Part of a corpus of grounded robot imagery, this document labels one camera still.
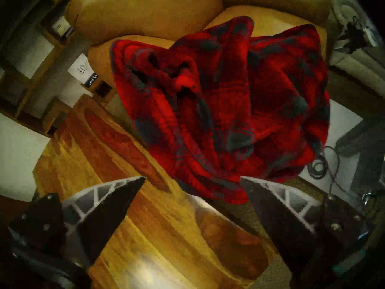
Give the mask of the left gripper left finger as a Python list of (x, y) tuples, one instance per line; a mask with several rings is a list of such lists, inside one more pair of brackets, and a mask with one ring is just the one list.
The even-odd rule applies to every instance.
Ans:
[(67, 260), (92, 266), (124, 220), (146, 177), (106, 182), (85, 188), (62, 202), (67, 228), (61, 251)]

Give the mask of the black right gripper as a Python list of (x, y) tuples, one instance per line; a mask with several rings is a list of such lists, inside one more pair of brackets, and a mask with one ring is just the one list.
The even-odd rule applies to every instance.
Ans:
[(352, 17), (345, 29), (336, 40), (336, 51), (343, 54), (352, 54), (356, 50), (368, 46), (363, 25), (357, 16)]

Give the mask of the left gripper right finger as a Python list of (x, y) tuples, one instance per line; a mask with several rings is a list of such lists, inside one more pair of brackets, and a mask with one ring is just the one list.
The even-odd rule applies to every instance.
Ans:
[(249, 176), (241, 176), (240, 185), (294, 281), (320, 281), (322, 202), (297, 188)]

